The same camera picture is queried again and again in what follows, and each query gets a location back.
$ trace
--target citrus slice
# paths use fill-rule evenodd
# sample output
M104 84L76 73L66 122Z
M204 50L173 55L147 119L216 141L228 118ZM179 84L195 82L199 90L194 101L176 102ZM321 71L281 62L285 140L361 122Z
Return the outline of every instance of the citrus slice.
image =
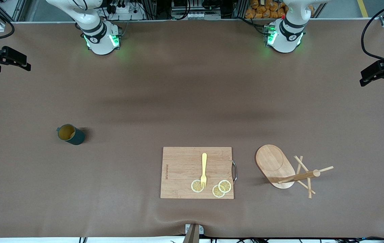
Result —
M227 180L221 180L217 187L222 193L228 193L232 188L231 183Z
M204 188L201 186L201 180L195 180L191 183L190 188L192 188L192 191L194 192L202 192Z
M213 186L213 195L217 198L223 197L225 194L219 190L218 185Z

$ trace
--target yellow fork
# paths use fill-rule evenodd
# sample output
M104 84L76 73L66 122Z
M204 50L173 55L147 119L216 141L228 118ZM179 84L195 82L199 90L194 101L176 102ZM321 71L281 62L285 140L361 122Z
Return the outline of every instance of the yellow fork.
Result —
M205 176L205 167L207 166L207 154L202 153L202 175L201 175L201 187L205 188L207 184L207 177Z

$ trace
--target yellow tape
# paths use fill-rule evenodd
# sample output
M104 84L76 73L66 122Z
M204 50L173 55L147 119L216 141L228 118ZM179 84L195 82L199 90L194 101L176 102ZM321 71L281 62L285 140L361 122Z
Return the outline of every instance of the yellow tape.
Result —
M360 12L361 12L361 15L363 16L363 18L369 17L367 14L367 11L366 11L366 7L364 6L363 0L357 0L357 2L358 2L358 6L360 8Z

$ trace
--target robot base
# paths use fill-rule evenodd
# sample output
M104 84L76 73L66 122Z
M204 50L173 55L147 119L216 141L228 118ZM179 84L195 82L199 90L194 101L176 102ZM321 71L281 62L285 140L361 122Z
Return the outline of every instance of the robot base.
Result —
M289 53L294 51L294 49L300 44L301 37L297 38L295 41L289 41L280 31L280 23L282 19L277 19L268 26L264 26L264 33L268 33L269 35L264 36L264 43L266 46L274 48L276 51L281 53Z
M92 43L85 38L88 49L92 50L97 55L106 55L115 49L120 49L122 29L109 21L104 21L103 23L105 23L107 31L105 36L100 39L99 43Z

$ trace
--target teal mug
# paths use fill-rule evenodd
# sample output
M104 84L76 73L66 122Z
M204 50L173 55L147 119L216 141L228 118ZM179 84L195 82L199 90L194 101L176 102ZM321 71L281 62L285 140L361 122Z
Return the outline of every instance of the teal mug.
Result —
M58 137L73 145L80 145L85 140L85 134L72 124L65 124L57 128Z

